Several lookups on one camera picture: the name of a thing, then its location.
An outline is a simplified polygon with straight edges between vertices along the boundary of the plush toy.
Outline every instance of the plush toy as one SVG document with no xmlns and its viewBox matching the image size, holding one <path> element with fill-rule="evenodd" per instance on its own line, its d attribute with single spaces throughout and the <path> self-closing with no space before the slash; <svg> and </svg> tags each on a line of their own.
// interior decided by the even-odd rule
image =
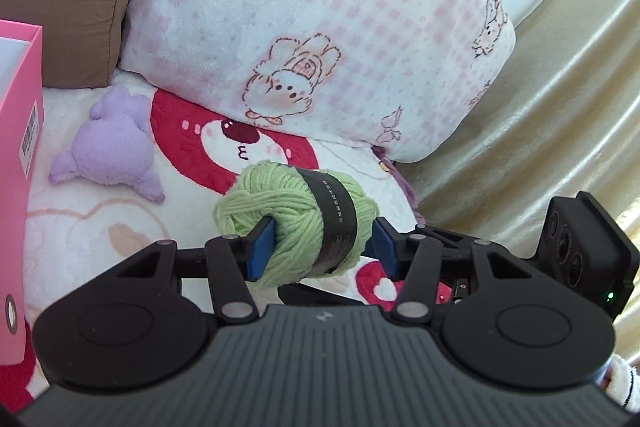
<svg viewBox="0 0 640 427">
<path fill-rule="evenodd" d="M 49 181 L 58 184 L 80 176 L 102 185 L 129 185 L 147 200 L 164 201 L 160 178 L 152 171 L 150 106 L 144 95 L 111 87 L 92 105 L 90 120 L 78 129 L 71 149 L 53 160 Z"/>
</svg>

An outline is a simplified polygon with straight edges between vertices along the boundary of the camera lens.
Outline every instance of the camera lens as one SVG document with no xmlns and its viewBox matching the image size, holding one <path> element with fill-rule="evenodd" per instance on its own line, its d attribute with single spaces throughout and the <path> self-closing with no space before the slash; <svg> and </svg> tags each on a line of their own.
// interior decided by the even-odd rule
<svg viewBox="0 0 640 427">
<path fill-rule="evenodd" d="M 566 283 L 569 288 L 575 288 L 578 282 L 580 282 L 580 276 L 582 275 L 582 256 L 579 253 L 574 253 L 569 263 L 569 270 L 566 274 Z"/>
<path fill-rule="evenodd" d="M 562 230 L 560 231 L 560 238 L 558 239 L 558 261 L 560 261 L 560 264 L 566 261 L 570 247 L 571 232 L 569 232 L 567 227 L 562 227 Z"/>
<path fill-rule="evenodd" d="M 551 221 L 549 222 L 549 232 L 551 233 L 551 237 L 554 237 L 557 231 L 558 231 L 558 213 L 554 212 L 551 216 Z"/>
</svg>

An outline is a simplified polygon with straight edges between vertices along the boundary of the yarn ball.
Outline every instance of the yarn ball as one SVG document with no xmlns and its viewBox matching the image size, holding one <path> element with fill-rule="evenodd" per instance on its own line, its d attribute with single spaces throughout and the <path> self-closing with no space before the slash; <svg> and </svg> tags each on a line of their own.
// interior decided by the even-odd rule
<svg viewBox="0 0 640 427">
<path fill-rule="evenodd" d="M 353 268 L 371 237 L 378 205 L 368 198 L 351 176 L 321 170 L 336 178 L 353 200 L 358 231 L 353 248 L 331 274 Z M 276 223 L 276 245 L 263 276 L 252 289 L 299 282 L 314 265 L 322 245 L 322 214 L 316 198 L 295 169 L 274 162 L 247 167 L 228 193 L 218 202 L 214 217 L 221 233 L 248 234 L 264 217 Z"/>
</svg>

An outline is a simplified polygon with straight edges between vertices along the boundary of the satin curtain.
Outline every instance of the satin curtain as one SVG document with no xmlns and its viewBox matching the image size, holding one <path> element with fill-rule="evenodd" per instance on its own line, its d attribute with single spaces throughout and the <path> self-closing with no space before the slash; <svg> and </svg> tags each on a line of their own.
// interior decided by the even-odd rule
<svg viewBox="0 0 640 427">
<path fill-rule="evenodd" d="M 640 0 L 545 0 L 457 131 L 399 170 L 437 226 L 536 249 L 551 197 L 591 192 L 640 239 Z M 616 322 L 640 357 L 640 290 Z"/>
</svg>

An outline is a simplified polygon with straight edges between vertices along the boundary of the white sticker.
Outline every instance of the white sticker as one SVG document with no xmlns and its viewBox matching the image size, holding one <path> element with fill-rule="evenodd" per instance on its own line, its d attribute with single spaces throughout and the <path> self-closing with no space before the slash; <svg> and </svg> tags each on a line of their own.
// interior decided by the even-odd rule
<svg viewBox="0 0 640 427">
<path fill-rule="evenodd" d="M 24 130 L 24 135 L 22 135 L 22 143 L 20 145 L 20 152 L 18 153 L 25 177 L 29 177 L 31 158 L 33 156 L 33 150 L 36 147 L 39 132 L 40 121 L 38 120 L 38 100 L 36 100 L 33 102 L 29 122 L 27 123 L 27 128 Z"/>
</svg>

